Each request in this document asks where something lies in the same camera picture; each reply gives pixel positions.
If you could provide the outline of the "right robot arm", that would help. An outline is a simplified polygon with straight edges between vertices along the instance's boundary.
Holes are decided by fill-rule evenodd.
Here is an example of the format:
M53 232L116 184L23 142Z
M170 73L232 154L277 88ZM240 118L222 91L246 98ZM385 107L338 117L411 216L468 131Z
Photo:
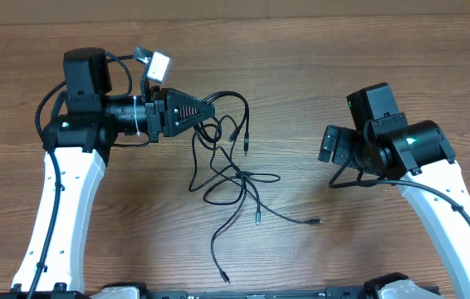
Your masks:
M355 126L327 126L318 159L358 176L340 183L335 173L329 187L396 187L426 229L455 294L470 298L470 194L443 130L431 120L410 124L385 82L346 101Z

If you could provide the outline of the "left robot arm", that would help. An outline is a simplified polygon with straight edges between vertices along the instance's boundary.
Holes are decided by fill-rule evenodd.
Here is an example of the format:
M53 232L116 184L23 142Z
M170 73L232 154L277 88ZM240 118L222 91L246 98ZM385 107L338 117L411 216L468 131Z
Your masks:
M109 63L123 60L99 47L65 52L65 80L51 119L37 132L46 151L41 201L27 252L0 298L82 298L84 256L95 194L118 135L174 137L215 114L213 105L161 82L170 59L142 47L133 59L145 70L138 95L112 95Z

